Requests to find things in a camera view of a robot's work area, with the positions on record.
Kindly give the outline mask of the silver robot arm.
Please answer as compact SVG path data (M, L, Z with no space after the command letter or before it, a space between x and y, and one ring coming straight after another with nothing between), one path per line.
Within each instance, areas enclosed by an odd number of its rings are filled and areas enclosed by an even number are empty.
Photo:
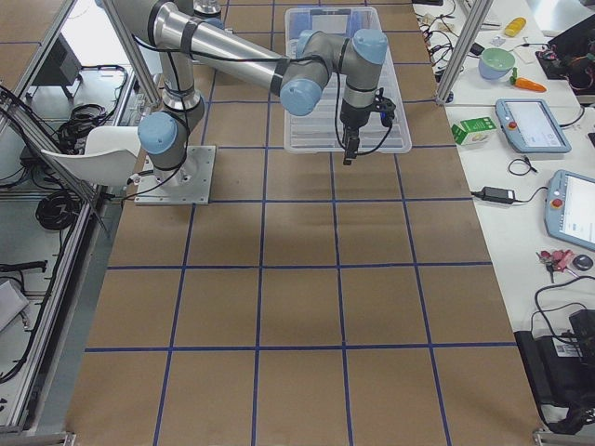
M138 44L159 53L166 79L163 101L184 134L193 127L191 110L204 110L194 61L268 89L294 116L312 113L330 79L337 78L333 125L345 165L365 154L360 130L371 114L393 127L395 105L379 85L388 50L388 38L379 30L361 29L351 37L305 30L296 55L288 57L196 16L191 1L103 1L101 6L114 10Z

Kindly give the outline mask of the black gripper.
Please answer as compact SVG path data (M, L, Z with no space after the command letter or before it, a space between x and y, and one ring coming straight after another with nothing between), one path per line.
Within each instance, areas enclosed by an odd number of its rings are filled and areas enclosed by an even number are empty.
M368 123L370 111L366 108L342 104L339 119L343 124L342 144L345 148L343 164L351 165L357 159L360 145L360 129Z

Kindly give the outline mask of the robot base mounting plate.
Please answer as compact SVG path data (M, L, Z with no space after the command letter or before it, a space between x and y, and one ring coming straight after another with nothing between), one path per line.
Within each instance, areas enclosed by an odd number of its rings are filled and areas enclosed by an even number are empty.
M208 204L211 179L216 158L216 146L189 146L184 165L164 186L165 172L155 170L146 156L144 170L153 173L143 176L138 184L134 202L139 205Z

